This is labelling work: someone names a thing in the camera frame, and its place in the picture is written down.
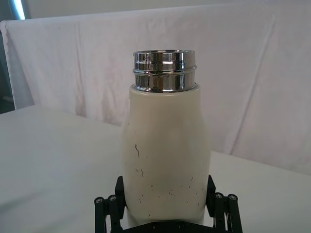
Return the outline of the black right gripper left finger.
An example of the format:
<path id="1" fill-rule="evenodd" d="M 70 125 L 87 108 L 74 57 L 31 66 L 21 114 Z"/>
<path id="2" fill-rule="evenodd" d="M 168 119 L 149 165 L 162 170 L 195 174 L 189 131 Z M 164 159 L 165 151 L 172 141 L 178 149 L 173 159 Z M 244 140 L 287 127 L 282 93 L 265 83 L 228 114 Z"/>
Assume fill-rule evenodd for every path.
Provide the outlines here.
<path id="1" fill-rule="evenodd" d="M 117 178 L 115 194 L 107 199 L 97 197 L 94 200 L 95 205 L 95 233 L 107 233 L 106 218 L 110 216 L 111 233 L 122 233 L 120 221 L 123 219 L 126 207 L 123 177 Z"/>

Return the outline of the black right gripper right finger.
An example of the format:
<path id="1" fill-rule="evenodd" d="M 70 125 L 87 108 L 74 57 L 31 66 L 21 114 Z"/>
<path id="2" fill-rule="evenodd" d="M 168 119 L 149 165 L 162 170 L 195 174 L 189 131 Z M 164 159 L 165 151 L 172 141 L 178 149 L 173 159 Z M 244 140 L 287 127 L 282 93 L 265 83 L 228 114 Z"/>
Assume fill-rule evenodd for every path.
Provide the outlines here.
<path id="1" fill-rule="evenodd" d="M 224 196 L 216 191 L 212 176 L 208 176 L 206 207 L 213 219 L 209 233 L 240 233 L 241 217 L 238 197 L 234 194 Z"/>

